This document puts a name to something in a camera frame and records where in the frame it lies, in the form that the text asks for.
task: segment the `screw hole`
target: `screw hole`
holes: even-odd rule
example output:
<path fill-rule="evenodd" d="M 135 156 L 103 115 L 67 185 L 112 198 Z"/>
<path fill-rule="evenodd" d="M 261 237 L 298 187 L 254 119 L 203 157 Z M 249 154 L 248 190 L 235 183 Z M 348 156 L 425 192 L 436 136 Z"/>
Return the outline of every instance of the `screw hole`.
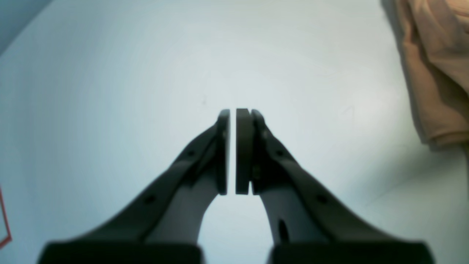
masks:
<path fill-rule="evenodd" d="M 316 199 L 318 200 L 318 202 L 322 203 L 322 204 L 326 204 L 327 203 L 327 197 L 325 197 L 324 195 L 318 195 L 316 196 Z"/>
<path fill-rule="evenodd" d="M 145 204 L 151 204 L 156 200 L 156 197 L 154 195 L 150 195 L 147 198 L 145 198 Z"/>
<path fill-rule="evenodd" d="M 288 230 L 287 230 L 287 225 L 282 219 L 280 219 L 280 222 L 279 222 L 279 233 L 280 233 L 280 241 L 282 243 L 288 243 L 290 241 L 290 237 L 288 235 Z"/>

